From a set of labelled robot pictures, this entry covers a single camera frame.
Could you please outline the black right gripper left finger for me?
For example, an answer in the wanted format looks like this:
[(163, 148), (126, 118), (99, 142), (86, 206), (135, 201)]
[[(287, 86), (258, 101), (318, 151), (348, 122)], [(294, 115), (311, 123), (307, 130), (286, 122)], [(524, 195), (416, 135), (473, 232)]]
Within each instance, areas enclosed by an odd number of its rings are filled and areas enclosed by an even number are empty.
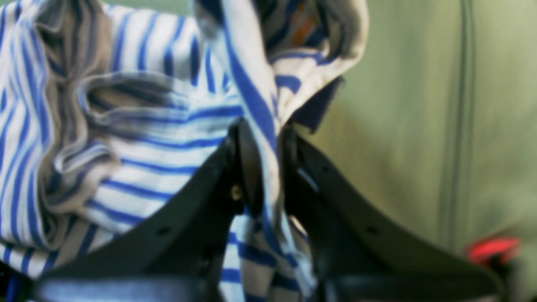
[(37, 302), (221, 302), (218, 284), (235, 216), (263, 208), (261, 163), (249, 123), (160, 210), (89, 255), (45, 273)]

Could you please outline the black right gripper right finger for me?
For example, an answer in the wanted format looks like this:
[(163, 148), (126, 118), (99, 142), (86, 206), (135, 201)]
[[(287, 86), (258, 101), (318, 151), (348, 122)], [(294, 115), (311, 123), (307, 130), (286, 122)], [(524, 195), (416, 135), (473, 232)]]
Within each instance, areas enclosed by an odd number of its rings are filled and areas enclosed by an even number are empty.
[(285, 208), (308, 235), (313, 302), (498, 302), (488, 269), (426, 242), (371, 205), (290, 126), (281, 133)]

